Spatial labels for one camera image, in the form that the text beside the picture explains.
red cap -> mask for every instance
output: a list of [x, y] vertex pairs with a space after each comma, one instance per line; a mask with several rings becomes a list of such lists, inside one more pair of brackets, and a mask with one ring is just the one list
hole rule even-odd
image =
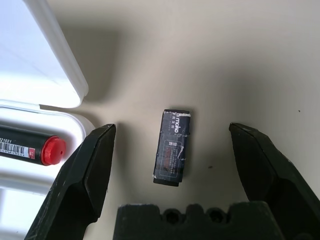
[[58, 136], [49, 137], [41, 150], [41, 162], [43, 165], [54, 165], [60, 163], [66, 152], [65, 140]]

black cylindrical tube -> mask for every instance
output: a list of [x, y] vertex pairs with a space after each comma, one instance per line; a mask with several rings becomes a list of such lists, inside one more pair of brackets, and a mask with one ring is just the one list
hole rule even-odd
[[56, 135], [0, 125], [0, 156], [47, 166], [58, 164], [65, 152]]

white plastic container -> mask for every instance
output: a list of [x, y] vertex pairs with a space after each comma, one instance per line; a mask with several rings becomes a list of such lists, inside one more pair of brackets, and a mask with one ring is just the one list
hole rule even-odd
[[0, 0], [0, 125], [56, 134], [64, 160], [42, 166], [0, 156], [0, 240], [24, 239], [62, 164], [94, 129], [40, 109], [79, 106], [88, 84], [45, 0]]

beige surface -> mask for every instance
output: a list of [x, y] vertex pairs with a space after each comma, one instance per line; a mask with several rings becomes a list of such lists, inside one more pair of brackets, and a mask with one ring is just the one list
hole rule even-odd
[[[80, 113], [117, 135], [103, 213], [86, 240], [110, 240], [117, 208], [184, 211], [245, 201], [230, 122], [266, 133], [320, 196], [319, 1], [49, 0], [89, 84]], [[193, 111], [178, 188], [152, 182], [161, 114]]]

white label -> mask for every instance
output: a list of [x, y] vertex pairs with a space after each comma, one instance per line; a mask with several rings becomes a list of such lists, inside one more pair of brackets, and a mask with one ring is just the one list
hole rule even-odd
[[0, 152], [29, 158], [29, 148], [26, 146], [0, 142]]

